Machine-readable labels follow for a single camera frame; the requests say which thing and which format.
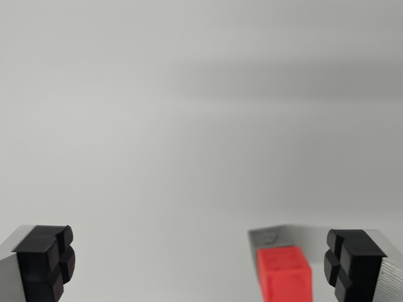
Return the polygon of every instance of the gray plastic part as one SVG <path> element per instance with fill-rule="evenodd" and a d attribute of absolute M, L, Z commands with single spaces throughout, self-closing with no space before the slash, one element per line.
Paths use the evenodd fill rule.
<path fill-rule="evenodd" d="M 383 258 L 373 302 L 403 301 L 403 259 Z"/>
<path fill-rule="evenodd" d="M 403 254 L 378 230 L 365 230 L 387 257 L 382 259 L 373 302 L 403 301 Z"/>
<path fill-rule="evenodd" d="M 251 244 L 252 257 L 256 274 L 258 266 L 256 262 L 256 253 L 260 249 L 272 249 L 274 247 L 294 246 L 289 226 L 280 225 L 269 228 L 260 228 L 249 231 L 249 242 Z"/>
<path fill-rule="evenodd" d="M 0 245 L 0 302 L 26 302 L 17 254 L 12 250 L 34 227 L 20 226 Z"/>

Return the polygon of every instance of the white backdrop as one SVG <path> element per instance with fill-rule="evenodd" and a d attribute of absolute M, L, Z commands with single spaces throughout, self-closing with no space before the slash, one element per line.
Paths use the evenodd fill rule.
<path fill-rule="evenodd" d="M 261 301 L 246 232 L 279 223 L 403 249 L 402 13 L 0 0 L 0 238 L 73 227 L 63 302 Z"/>

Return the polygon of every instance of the black rubber pad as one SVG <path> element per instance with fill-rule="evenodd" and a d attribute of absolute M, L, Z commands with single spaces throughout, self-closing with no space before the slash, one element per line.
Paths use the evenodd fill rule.
<path fill-rule="evenodd" d="M 384 252 L 363 230 L 330 230 L 324 270 L 339 302 L 372 302 Z"/>
<path fill-rule="evenodd" d="M 70 226 L 36 226 L 17 253 L 26 302 L 58 302 L 76 264 Z"/>

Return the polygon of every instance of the gray gripper arm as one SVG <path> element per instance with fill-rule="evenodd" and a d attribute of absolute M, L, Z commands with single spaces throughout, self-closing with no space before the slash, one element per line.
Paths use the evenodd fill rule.
<path fill-rule="evenodd" d="M 0 302 L 58 302 L 75 268 L 70 226 L 23 225 L 0 245 Z"/>

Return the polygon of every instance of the red block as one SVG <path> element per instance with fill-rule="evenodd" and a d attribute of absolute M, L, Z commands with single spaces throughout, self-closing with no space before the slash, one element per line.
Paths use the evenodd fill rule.
<path fill-rule="evenodd" d="M 312 270 L 299 247 L 258 250 L 264 302 L 312 302 Z"/>

